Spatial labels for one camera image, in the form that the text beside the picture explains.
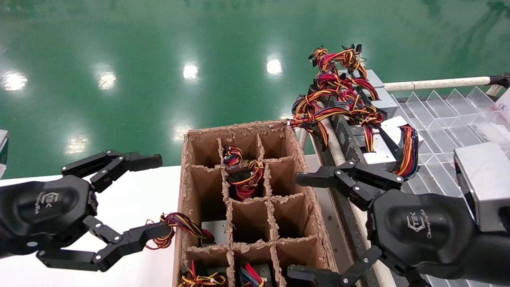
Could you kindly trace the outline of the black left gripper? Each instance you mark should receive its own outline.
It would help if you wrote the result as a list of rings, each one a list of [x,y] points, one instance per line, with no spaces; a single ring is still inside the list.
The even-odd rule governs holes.
[[[128,171],[162,166],[160,154],[106,151],[65,165],[60,179],[1,187],[2,258],[42,250],[37,258],[46,267],[106,272],[122,257],[141,252],[148,241],[169,235],[170,227],[160,222],[119,234],[97,218],[88,217],[97,215],[94,191],[103,192]],[[91,174],[90,183],[82,179]],[[97,252],[61,249],[87,231],[107,243],[106,247]]]

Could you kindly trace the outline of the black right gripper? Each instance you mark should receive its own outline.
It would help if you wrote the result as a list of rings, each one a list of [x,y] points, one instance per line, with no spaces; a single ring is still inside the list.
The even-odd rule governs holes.
[[[479,227],[465,201],[439,194],[406,194],[403,177],[347,161],[321,166],[315,173],[296,173],[301,187],[330,188],[360,210],[369,210],[369,239],[373,246],[339,274],[328,269],[290,265],[293,279],[317,287],[353,287],[378,260],[403,275],[409,287],[422,287],[419,273],[444,279],[484,279],[482,260],[475,252]],[[366,190],[368,185],[384,193]]]

